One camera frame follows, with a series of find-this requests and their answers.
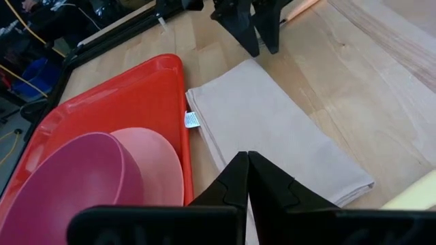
beige cloth napkin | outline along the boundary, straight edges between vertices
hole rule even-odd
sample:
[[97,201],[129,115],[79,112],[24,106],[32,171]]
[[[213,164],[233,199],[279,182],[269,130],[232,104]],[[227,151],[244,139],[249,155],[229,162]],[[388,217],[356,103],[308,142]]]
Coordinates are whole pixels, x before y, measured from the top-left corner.
[[[373,187],[372,177],[324,135],[254,60],[189,89],[186,96],[220,171],[238,151],[255,150],[338,206]],[[249,244],[257,242],[252,229],[250,212]]]

fabric tag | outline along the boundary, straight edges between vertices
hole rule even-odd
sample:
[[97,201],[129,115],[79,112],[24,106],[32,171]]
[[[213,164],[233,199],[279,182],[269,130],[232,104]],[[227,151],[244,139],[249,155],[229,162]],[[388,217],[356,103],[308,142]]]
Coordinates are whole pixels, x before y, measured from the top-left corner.
[[188,129],[199,127],[200,123],[197,120],[195,112],[185,112],[185,127]]

pink bowl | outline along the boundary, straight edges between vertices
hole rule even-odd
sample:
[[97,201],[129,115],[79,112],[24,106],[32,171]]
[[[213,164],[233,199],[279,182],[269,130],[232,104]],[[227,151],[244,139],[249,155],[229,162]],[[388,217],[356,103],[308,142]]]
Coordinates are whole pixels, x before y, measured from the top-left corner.
[[0,230],[0,244],[66,244],[68,222],[101,204],[140,205],[142,178],[128,151],[107,133],[66,143],[30,176]]
[[176,151],[162,135],[132,127],[112,132],[135,159],[144,182],[144,205],[182,206],[183,172]]

plastic tray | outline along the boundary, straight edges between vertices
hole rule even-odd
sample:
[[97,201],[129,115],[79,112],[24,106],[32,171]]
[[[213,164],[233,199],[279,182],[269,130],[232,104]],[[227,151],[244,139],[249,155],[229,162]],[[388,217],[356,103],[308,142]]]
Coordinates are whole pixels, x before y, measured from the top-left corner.
[[152,129],[172,144],[183,169],[187,205],[193,183],[185,111],[183,65],[173,54],[156,56],[62,103],[32,135],[0,201],[0,223],[27,178],[58,147],[83,133],[126,127]]

wooden table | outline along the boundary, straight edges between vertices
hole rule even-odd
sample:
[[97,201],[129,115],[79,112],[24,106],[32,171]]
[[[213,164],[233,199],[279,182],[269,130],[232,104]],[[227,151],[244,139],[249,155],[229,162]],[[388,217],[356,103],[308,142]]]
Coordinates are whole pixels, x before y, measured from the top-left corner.
[[[326,135],[375,178],[375,188],[349,207],[379,208],[435,168],[436,96],[417,73],[330,2],[321,0],[286,24],[281,30],[280,52],[271,55],[263,47],[256,61]],[[181,57],[186,89],[205,84],[249,59],[238,42],[209,18],[212,1],[205,5],[201,12],[185,12],[170,20],[171,32],[153,27],[78,67],[61,101],[162,53]],[[218,173],[199,131],[190,130],[189,136],[198,195]]]

